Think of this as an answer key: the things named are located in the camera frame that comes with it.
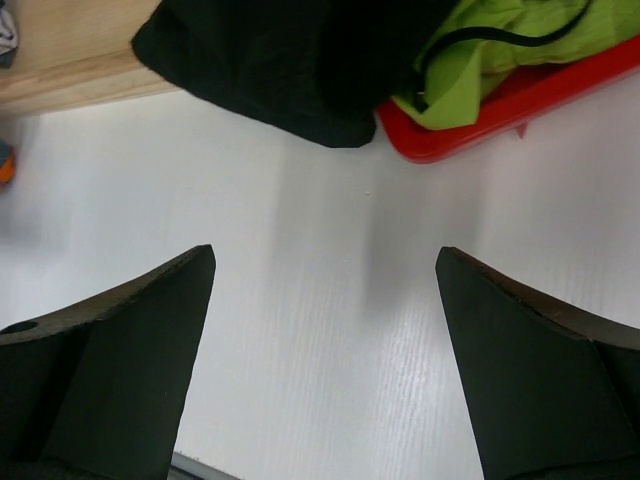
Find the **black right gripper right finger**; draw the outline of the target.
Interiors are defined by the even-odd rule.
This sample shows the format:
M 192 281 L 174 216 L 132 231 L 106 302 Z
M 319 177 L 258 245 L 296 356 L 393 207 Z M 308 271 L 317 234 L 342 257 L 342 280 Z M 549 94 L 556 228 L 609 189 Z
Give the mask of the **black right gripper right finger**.
M 487 479 L 635 479 L 639 332 L 452 247 L 436 275 Z

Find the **black shorts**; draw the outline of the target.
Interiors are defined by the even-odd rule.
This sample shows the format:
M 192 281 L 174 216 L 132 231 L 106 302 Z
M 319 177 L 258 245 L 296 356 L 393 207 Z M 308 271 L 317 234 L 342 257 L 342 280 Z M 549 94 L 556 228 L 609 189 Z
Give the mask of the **black shorts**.
M 416 60 L 467 40 L 526 47 L 539 35 L 465 27 L 437 36 L 452 1 L 163 1 L 131 41 L 169 83 L 223 109 L 329 148 L 359 148 L 375 110 L 400 88 L 421 92 Z

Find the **lime green shorts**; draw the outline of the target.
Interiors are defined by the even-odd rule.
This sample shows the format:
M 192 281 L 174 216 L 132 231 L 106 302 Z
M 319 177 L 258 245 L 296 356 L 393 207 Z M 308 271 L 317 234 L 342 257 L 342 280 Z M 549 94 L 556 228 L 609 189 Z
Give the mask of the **lime green shorts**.
M 469 126 L 517 68 L 573 63 L 638 33 L 636 1 L 464 1 L 393 101 L 427 130 Z

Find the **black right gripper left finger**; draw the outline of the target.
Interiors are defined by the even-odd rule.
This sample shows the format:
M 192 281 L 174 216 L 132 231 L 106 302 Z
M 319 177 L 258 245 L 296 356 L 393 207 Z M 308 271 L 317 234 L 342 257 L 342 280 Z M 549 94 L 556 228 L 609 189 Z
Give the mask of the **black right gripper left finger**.
M 199 245 L 4 328 L 2 477 L 166 478 L 215 270 Z

